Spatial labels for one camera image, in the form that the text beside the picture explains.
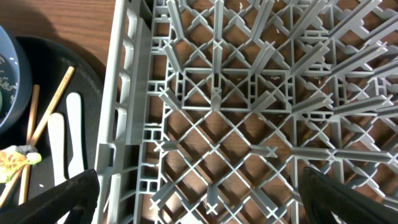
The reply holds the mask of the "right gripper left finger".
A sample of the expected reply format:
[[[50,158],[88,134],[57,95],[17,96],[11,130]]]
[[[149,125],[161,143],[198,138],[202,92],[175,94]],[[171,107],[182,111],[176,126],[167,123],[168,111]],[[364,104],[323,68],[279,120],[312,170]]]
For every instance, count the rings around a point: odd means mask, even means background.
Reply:
[[[100,192],[94,169],[1,213],[1,223],[57,223],[67,215],[66,223],[91,223]]]

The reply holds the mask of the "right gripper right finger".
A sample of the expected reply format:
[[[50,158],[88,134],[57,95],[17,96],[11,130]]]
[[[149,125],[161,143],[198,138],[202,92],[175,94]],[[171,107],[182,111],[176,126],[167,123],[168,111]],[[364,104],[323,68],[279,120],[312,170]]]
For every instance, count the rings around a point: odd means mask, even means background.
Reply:
[[[346,223],[397,223],[397,212],[305,167],[298,183],[303,207],[310,223],[336,223],[335,215]]]

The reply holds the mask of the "yellow green snack wrapper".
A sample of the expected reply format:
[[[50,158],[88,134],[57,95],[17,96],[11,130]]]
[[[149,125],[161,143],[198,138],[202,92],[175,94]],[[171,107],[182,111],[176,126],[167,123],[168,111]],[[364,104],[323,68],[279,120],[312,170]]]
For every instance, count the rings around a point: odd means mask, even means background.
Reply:
[[[35,165],[42,160],[38,150],[31,145],[9,146],[1,150],[1,183],[11,181],[14,174],[24,165]]]

